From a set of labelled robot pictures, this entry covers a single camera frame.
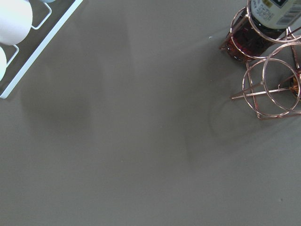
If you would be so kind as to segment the tea bottle rack front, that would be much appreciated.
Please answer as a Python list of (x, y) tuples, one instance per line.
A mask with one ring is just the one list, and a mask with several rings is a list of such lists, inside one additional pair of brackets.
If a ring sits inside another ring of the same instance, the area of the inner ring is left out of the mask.
[(299, 85), (294, 75), (289, 78), (289, 90), (297, 97), (299, 93)]

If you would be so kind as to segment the tea bottle in rack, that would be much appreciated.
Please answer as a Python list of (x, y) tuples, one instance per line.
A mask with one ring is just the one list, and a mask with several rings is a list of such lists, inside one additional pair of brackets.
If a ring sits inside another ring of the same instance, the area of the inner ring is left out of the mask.
[(300, 17), (299, 0), (251, 0), (234, 23), (238, 30), (225, 43), (226, 50), (237, 61), (252, 61), (274, 44), (263, 35), (275, 40)]

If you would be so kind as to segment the pale cup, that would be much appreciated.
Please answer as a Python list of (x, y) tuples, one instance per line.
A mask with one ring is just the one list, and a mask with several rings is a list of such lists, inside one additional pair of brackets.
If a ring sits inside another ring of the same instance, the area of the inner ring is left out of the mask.
[(0, 47), (0, 80), (3, 79), (7, 68), (7, 58), (2, 47)]

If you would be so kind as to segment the white cup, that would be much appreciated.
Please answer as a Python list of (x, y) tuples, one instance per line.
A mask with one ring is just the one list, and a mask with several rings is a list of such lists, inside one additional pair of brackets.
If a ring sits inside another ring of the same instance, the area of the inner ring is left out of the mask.
[(0, 42), (15, 45), (28, 35), (32, 25), (32, 7), (28, 0), (0, 2)]

